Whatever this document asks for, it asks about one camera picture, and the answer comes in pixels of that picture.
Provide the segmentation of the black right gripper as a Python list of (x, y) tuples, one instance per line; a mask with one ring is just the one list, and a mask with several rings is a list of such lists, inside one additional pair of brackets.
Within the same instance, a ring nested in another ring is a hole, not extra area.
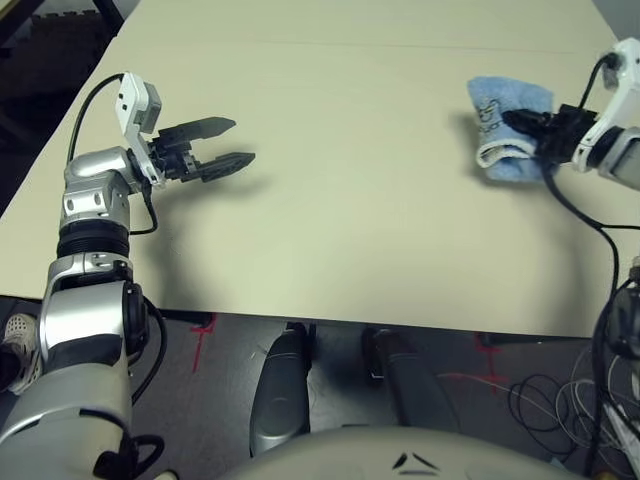
[(531, 109), (502, 113), (503, 122), (519, 133), (537, 133), (536, 156), (549, 162), (571, 160), (584, 135), (596, 122), (592, 110), (562, 104), (555, 114)]

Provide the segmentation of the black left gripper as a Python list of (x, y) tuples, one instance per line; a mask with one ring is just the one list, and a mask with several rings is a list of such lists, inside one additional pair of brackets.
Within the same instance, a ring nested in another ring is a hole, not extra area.
[(166, 179), (181, 182), (200, 179), (207, 183), (233, 175), (249, 166), (256, 155), (232, 152), (200, 166), (192, 154), (191, 142), (222, 135), (235, 125), (228, 118), (207, 117), (161, 129), (149, 143), (152, 163)]

